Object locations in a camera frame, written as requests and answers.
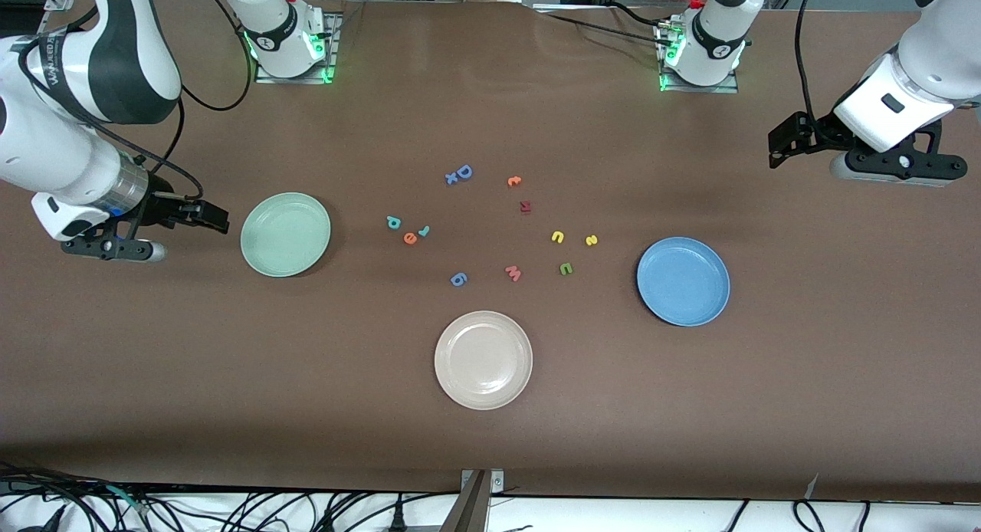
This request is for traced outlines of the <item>pale green plate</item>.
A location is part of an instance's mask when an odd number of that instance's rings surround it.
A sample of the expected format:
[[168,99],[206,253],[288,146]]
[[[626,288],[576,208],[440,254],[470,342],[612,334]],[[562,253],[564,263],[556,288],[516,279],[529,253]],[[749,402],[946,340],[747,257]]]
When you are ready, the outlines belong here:
[[241,229],[241,253],[267,277],[292,277],[314,266],[332,238],[332,219],[316,198],[300,192],[273,195],[256,205]]

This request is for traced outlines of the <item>blue plate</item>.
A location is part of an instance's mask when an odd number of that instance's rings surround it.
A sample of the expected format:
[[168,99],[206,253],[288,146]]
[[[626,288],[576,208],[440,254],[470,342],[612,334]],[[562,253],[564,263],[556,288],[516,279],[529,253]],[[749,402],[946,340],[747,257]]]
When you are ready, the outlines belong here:
[[683,328],[714,321],[731,297],[731,277],[721,256],[687,236],[648,246],[638,260],[635,285],[653,315]]

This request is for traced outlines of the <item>beige plate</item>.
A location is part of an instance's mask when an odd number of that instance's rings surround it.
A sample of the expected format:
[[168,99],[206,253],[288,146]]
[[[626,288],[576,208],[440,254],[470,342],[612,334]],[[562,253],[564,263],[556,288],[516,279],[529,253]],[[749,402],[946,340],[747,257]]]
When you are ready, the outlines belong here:
[[515,319],[491,310],[473,311],[442,331],[434,369],[452,402],[477,411],[502,409],[529,384],[532,343]]

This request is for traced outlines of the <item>dark support beam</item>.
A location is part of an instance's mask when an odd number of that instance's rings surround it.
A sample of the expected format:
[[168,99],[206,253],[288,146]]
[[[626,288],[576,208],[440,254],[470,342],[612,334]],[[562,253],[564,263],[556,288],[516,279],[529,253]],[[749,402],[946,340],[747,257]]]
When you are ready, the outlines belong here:
[[493,486],[491,470],[470,471],[439,532],[486,532]]

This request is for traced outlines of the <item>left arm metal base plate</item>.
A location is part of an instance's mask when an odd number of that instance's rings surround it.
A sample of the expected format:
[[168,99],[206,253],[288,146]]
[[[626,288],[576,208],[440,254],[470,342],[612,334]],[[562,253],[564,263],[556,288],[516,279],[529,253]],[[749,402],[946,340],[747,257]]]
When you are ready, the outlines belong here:
[[671,21],[653,27],[658,48],[659,84],[662,91],[735,94],[736,67],[745,39],[722,42],[704,36],[700,26],[689,36],[689,25],[673,15]]

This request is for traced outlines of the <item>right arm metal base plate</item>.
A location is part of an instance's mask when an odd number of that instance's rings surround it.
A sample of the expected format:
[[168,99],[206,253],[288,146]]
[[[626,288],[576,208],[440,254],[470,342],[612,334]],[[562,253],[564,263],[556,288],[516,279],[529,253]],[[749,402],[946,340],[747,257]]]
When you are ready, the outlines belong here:
[[341,14],[288,5],[287,20],[267,32],[246,29],[259,84],[331,84],[340,49]]

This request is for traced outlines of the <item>silver table edge bracket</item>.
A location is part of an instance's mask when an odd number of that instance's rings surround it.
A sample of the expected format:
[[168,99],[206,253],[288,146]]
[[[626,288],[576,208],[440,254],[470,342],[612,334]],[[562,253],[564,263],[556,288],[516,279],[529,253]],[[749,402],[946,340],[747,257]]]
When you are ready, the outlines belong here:
[[[477,473],[477,469],[464,469],[461,472],[460,481],[460,491],[463,491],[470,478]],[[490,476],[490,492],[493,496],[495,494],[502,494],[505,488],[505,475],[502,468],[486,469],[487,476]]]

